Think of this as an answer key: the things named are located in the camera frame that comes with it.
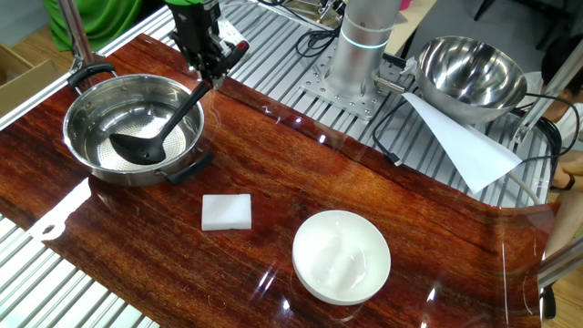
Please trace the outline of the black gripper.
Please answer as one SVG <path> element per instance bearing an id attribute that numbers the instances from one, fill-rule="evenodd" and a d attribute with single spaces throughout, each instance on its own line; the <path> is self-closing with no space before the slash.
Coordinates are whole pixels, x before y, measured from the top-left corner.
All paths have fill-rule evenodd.
<path id="1" fill-rule="evenodd" d="M 199 77 L 221 87 L 232 68 L 235 45 L 220 37 L 218 0 L 172 0 L 175 30 L 169 33 L 179 51 Z"/>

